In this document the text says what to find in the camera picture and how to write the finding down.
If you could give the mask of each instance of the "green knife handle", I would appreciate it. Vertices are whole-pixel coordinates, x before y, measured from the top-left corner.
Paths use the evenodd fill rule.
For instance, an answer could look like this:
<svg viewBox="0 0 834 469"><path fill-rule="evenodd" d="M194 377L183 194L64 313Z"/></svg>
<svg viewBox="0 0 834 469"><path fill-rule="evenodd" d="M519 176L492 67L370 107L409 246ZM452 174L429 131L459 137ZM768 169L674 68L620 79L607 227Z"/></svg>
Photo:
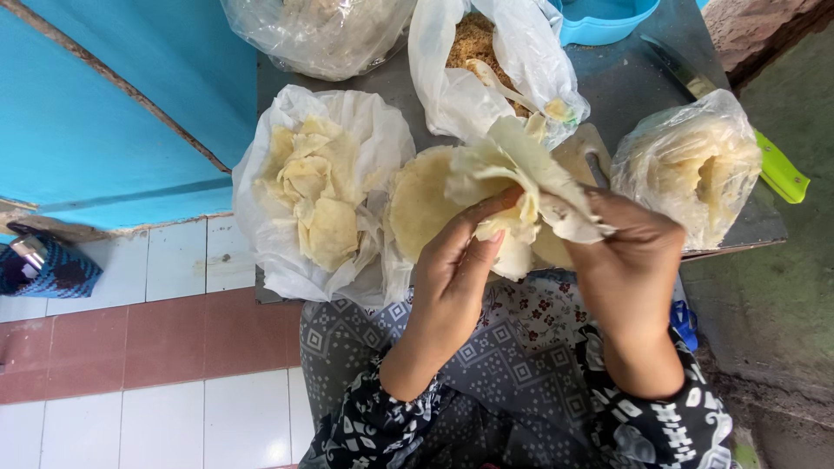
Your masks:
<svg viewBox="0 0 834 469"><path fill-rule="evenodd" d="M756 143L761 149L761 178L789 204L802 202L811 180L800 173L785 154L758 130Z"/></svg>

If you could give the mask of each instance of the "teal plastic container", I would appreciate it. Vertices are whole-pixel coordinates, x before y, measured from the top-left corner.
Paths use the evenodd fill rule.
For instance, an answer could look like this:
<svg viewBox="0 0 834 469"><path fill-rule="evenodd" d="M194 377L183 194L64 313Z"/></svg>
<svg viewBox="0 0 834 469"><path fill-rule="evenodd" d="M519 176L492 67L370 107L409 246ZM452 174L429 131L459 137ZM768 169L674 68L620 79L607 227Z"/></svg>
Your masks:
<svg viewBox="0 0 834 469"><path fill-rule="evenodd" d="M626 38L661 0L548 0L565 17L562 45L604 46Z"/></svg>

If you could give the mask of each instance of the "white plastic spoon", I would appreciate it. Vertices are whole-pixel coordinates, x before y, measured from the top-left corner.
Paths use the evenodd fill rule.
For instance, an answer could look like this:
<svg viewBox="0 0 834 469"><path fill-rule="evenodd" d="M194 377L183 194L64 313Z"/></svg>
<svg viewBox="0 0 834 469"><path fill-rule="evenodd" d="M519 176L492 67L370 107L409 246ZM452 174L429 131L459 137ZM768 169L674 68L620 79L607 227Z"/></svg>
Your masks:
<svg viewBox="0 0 834 469"><path fill-rule="evenodd" d="M504 86L504 84L502 84L498 79L498 76L495 75L495 71L492 67L487 65L483 60L470 58L466 61L466 69L474 73L475 76L478 77L478 79L486 86L498 90L498 93L501 93L501 95L505 98L516 101L518 104L521 104L525 108L529 109L532 113L539 110L529 99Z"/></svg>

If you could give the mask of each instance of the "floral fabric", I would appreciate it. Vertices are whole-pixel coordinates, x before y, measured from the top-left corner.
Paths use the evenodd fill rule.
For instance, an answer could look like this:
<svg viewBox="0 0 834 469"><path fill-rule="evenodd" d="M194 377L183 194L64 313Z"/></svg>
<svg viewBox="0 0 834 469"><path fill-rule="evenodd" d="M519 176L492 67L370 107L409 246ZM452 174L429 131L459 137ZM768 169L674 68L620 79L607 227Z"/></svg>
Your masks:
<svg viewBox="0 0 834 469"><path fill-rule="evenodd" d="M668 402L628 396L605 371L574 274L489 284L470 340L405 403L384 392L378 366L410 303L304 306L302 367L319 427L302 469L729 467L731 419L676 332L684 388Z"/></svg>

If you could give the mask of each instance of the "clear plastic bag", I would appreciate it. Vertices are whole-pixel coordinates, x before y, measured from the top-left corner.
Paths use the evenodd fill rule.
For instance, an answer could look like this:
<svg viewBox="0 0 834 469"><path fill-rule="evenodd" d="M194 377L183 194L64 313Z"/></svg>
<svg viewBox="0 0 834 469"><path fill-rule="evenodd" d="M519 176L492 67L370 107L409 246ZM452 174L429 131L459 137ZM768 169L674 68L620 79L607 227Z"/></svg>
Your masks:
<svg viewBox="0 0 834 469"><path fill-rule="evenodd" d="M273 125L297 129L309 114L326 117L359 141L355 183L373 181L368 198L356 208L359 250L329 273L301 253L293 210L256 184L269 154ZM414 157L414 140L397 108L378 94L323 91L287 85L261 115L255 137L234 167L232 206L240 231L249 240L255 262L264 269L265 285L287 298L331 301L348 298L365 308L385 306L382 261L382 214L390 175Z"/></svg>
<svg viewBox="0 0 834 469"><path fill-rule="evenodd" d="M276 67L341 81L405 44L417 0L221 0L229 26Z"/></svg>
<svg viewBox="0 0 834 469"><path fill-rule="evenodd" d="M684 251L714 250L761 172L761 150L736 98L718 89L652 114L617 147L611 188L686 228Z"/></svg>
<svg viewBox="0 0 834 469"><path fill-rule="evenodd" d="M446 68L455 41L455 25L477 8L494 25L495 57L519 93L545 110L561 98L570 119L548 118L542 144L553 149L570 137L590 114L576 91L573 65L559 43L561 14L545 13L540 0L419 0L409 31L409 63L417 96L432 134L473 142L501 116L515 112L495 88L474 73Z"/></svg>

